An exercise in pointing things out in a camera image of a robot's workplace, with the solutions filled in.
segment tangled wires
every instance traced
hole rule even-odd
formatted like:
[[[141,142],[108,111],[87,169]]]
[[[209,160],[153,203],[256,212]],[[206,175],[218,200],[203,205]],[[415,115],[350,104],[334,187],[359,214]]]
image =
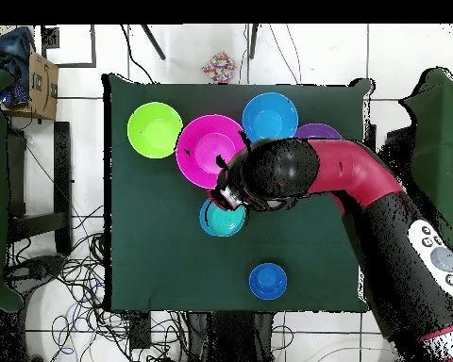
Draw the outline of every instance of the tangled wires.
[[[72,254],[78,252],[80,247],[86,243],[88,254],[83,259],[72,257]],[[105,287],[103,260],[103,233],[87,235],[79,240],[71,255],[65,258],[57,280],[67,287],[75,302],[65,315],[60,315],[53,321],[52,338],[57,344],[58,350],[50,362],[55,362],[60,354],[74,354],[76,362],[82,362],[86,352],[89,352],[91,362],[94,362],[91,348],[99,337],[115,343],[128,362],[181,362],[183,355],[186,355],[187,361],[195,359],[195,355],[189,351],[188,329],[185,330],[183,327],[184,324],[188,325],[188,321],[180,312],[170,312],[170,318],[165,321],[153,320],[155,324],[151,330],[163,326],[165,323],[170,324],[165,329],[164,338],[151,343],[151,349],[148,349],[145,361],[142,360],[145,349],[138,350],[138,356],[134,356],[135,359],[133,359],[129,345],[130,324],[133,317],[127,313],[110,313],[102,309]],[[59,322],[62,322],[63,327],[58,329]],[[72,339],[74,332],[92,333],[92,340],[82,350],[80,356]],[[179,357],[172,360],[168,357],[168,353],[172,350],[172,344],[176,342],[179,344]]]
[[[86,241],[89,244],[89,254],[83,259],[73,258],[72,254]],[[109,313],[101,307],[104,297],[103,259],[103,233],[82,238],[75,244],[71,254],[65,258],[57,279],[67,287],[75,303],[69,308],[66,315],[56,317],[52,323],[52,338],[58,345],[58,350],[50,362],[55,362],[59,354],[75,353],[77,357],[76,349],[65,345],[73,332],[94,333],[92,341],[77,362],[82,361],[86,351],[89,350],[91,354],[91,346],[98,337],[114,342],[126,359],[133,362],[131,354],[126,351],[129,333],[128,319],[125,318],[125,315]],[[68,314],[72,309],[72,317],[69,318]],[[65,321],[65,326],[59,330],[57,335],[56,323],[60,320]]]

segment blue cloth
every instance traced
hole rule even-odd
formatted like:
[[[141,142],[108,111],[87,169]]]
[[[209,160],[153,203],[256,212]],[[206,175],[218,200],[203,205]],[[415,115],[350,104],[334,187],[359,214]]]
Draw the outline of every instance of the blue cloth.
[[[20,26],[0,37],[0,69],[9,71],[15,81],[0,93],[0,103],[6,107],[28,101],[28,62],[30,45],[35,45],[26,26]]]

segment control button panel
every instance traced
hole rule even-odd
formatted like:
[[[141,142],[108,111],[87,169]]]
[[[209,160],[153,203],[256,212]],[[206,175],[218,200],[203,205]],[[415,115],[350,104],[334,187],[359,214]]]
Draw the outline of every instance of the control button panel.
[[[438,285],[453,296],[453,252],[426,221],[412,223],[408,239]]]

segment blue bowl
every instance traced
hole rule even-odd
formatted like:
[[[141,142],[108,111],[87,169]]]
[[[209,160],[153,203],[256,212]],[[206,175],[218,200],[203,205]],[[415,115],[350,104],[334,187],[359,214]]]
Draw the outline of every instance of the blue bowl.
[[[261,300],[275,300],[287,288],[287,274],[277,264],[260,264],[250,273],[248,285]]]
[[[242,124],[251,141],[286,139],[297,130],[298,114],[287,97],[269,92],[250,100],[243,110]]]
[[[232,236],[243,226],[245,210],[239,206],[235,211],[224,211],[212,200],[207,200],[200,209],[200,225],[211,236]]]

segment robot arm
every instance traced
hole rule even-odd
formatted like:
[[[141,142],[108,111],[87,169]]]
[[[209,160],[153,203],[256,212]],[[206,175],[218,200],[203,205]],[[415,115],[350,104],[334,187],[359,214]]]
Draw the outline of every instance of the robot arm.
[[[453,251],[380,159],[350,140],[267,140],[222,170],[225,209],[333,194],[381,333],[405,360],[453,362]]]

